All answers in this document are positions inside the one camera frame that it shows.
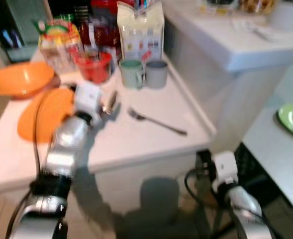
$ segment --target tile floor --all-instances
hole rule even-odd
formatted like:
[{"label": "tile floor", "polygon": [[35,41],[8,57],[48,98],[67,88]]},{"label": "tile floor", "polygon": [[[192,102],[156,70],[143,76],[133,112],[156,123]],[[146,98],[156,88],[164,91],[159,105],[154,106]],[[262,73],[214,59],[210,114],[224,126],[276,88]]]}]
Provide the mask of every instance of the tile floor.
[{"label": "tile floor", "polygon": [[[8,102],[8,98],[0,97],[0,116]],[[15,205],[0,196],[0,239],[4,238],[5,230],[7,223],[9,221],[10,215],[14,210]],[[285,239],[293,239],[293,210],[288,207],[283,199],[279,198],[269,205],[265,210],[265,214],[271,221],[272,225],[282,233]],[[212,228],[213,221],[216,217],[216,213],[212,210],[205,211],[206,216],[209,220],[210,227]],[[224,214],[221,218],[221,224],[226,223],[229,220],[229,216]],[[79,221],[69,222],[70,223],[70,235],[68,238],[73,239],[82,239],[82,238],[94,238],[93,234],[90,232],[90,227]],[[182,236],[177,236],[174,233],[174,237],[165,237],[165,238],[183,238]],[[236,239],[236,233],[232,232],[224,239]]]}]

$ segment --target white countertop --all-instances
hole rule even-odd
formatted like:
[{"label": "white countertop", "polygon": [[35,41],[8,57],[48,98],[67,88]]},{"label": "white countertop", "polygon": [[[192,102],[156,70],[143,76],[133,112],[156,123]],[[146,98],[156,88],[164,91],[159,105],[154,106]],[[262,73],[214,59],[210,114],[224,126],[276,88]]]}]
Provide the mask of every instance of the white countertop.
[{"label": "white countertop", "polygon": [[[293,75],[293,67],[287,75]],[[274,122],[293,103],[293,77],[285,77],[246,133],[243,142],[293,206],[293,135]]]},{"label": "white countertop", "polygon": [[226,71],[293,64],[293,41],[268,42],[235,30],[232,18],[200,13],[195,0],[163,0],[165,17]]},{"label": "white countertop", "polygon": [[[39,52],[33,58],[37,59],[41,59]],[[62,82],[83,80],[79,72],[60,77]],[[121,108],[116,120],[107,121],[95,137],[94,145],[89,150],[90,172],[204,149],[212,141],[214,127],[173,69],[162,90],[126,89],[122,86],[118,69],[102,89],[106,95],[117,89]],[[32,143],[17,134],[19,117],[30,102],[10,101],[0,118],[0,190],[27,185],[35,177]],[[129,106],[147,116],[187,130],[188,136],[179,136],[151,122],[130,118],[127,114]],[[44,160],[47,145],[40,145],[39,148],[41,159]]]}]

